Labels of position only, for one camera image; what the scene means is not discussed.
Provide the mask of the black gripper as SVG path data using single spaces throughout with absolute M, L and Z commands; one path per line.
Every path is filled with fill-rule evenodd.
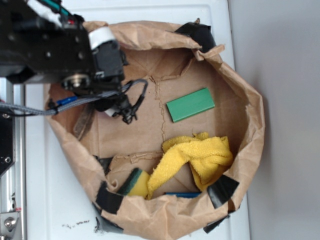
M 120 87 L 127 60 L 109 27 L 99 27 L 88 34 L 95 65 L 93 82 L 103 87 Z

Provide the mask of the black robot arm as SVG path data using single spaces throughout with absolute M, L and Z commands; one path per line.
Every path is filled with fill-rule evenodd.
M 59 0 L 0 3 L 0 75 L 69 91 L 120 90 L 126 58 L 107 25 L 89 30 Z

